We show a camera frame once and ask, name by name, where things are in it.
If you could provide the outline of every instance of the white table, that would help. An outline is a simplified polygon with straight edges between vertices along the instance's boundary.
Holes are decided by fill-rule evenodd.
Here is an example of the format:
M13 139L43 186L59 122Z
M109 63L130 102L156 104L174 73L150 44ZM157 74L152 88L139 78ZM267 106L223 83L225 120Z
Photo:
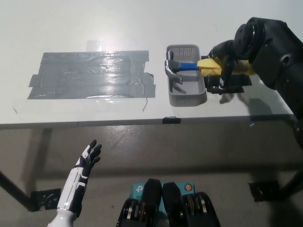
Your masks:
M225 104L207 93L200 106L172 107L164 60L170 44L196 44L208 54L250 17L286 21L302 39L303 1L0 0L0 9L0 128L149 124L171 116L182 123L293 116L258 77ZM145 71L154 75L156 97L148 104L145 98L27 100L44 52L84 52L89 40L99 41L102 51L148 50Z

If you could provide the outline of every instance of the gray plastic basket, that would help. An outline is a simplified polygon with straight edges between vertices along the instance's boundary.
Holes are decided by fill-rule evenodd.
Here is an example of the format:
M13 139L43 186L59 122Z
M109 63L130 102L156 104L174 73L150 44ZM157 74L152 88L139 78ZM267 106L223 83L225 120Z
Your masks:
M167 51L173 52L173 60L179 62L198 62L199 47L196 45L170 45ZM183 84L168 79L169 102L172 106L197 106L207 101L204 79L199 71L178 72Z

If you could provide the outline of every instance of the table leg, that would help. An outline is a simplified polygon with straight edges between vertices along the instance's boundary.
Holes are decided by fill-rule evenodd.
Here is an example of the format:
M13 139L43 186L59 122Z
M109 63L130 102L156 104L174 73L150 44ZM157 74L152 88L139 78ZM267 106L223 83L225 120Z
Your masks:
M0 171L0 187L29 211L38 211L38 205Z

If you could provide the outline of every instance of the gray duct tape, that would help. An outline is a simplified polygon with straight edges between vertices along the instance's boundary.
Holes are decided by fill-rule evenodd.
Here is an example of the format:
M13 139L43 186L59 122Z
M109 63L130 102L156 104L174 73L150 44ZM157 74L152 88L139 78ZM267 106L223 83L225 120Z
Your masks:
M29 87L46 87L41 83L41 75L33 75ZM147 72L130 75L129 73L63 73L47 87L57 86L101 86L101 85L149 85L153 84L153 75Z
M40 87L41 86L41 75L33 75L29 87Z
M155 97L148 51L44 53L29 99Z
M145 63L136 62L134 65L129 63L121 63L118 65L85 65L85 64L41 64L39 75L41 75L41 85L56 86L59 79L68 75L69 73L75 74L103 74L110 79L114 75L128 75L136 77L138 73L144 72Z
M129 60L149 61L148 51L44 53L41 63L102 63Z
M153 98L155 85L34 87L28 99Z

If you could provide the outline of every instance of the blue hammer handle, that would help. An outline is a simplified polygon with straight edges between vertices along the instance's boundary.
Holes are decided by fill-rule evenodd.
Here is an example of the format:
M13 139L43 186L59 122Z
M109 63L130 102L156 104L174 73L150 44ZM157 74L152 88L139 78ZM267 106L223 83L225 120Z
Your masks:
M197 63L179 63L179 71L197 71Z

